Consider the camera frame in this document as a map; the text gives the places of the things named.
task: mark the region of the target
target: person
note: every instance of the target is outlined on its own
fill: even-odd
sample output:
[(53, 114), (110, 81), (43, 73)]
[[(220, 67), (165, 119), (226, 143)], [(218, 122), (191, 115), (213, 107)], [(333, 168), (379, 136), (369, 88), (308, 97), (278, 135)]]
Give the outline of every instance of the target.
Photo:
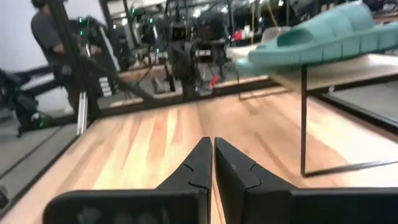
[[(32, 5), (38, 10), (30, 22), (30, 28), (36, 42), (40, 45), (49, 65), (67, 64), (65, 48), (57, 32), (57, 26), (51, 16), (49, 5), (40, 0), (31, 0)], [(98, 54), (98, 46), (90, 46), (91, 54)], [(55, 76), (62, 71), (54, 71)], [(68, 101), (75, 114), (78, 114), (80, 86), (78, 80), (72, 75), (71, 80), (64, 84), (68, 93)]]

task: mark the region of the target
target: slide sandal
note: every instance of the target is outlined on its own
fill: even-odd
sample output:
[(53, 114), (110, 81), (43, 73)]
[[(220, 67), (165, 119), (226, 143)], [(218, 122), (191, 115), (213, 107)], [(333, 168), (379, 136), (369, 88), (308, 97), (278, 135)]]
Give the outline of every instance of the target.
[(335, 62), (398, 47), (398, 22), (375, 25), (360, 1), (323, 12), (236, 61), (240, 72), (263, 73), (271, 67)]

